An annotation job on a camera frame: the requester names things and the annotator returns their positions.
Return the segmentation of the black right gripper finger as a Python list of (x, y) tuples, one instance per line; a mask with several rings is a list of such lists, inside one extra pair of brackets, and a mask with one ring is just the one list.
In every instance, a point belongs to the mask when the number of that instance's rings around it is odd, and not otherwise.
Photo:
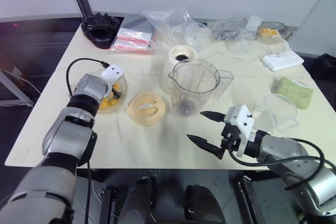
[(223, 123), (224, 123), (224, 119), (226, 116), (225, 114), (222, 114), (220, 112), (214, 112), (214, 111), (202, 111), (200, 112), (200, 114), (212, 121), (223, 122)]
[(196, 135), (186, 135), (196, 146), (201, 148), (204, 151), (207, 151), (213, 155), (215, 155), (218, 159), (223, 158), (223, 149), (221, 147), (217, 147), (211, 143), (209, 143), (206, 139), (201, 138)]

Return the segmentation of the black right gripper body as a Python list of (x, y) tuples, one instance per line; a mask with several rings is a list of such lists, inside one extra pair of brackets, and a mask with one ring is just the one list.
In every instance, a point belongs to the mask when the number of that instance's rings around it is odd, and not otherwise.
[(237, 126), (226, 124), (222, 131), (222, 141), (220, 145), (220, 151), (217, 154), (218, 159), (222, 159), (226, 150), (228, 150), (228, 144), (231, 143), (232, 151), (238, 151), (241, 139), (239, 137), (240, 131)]

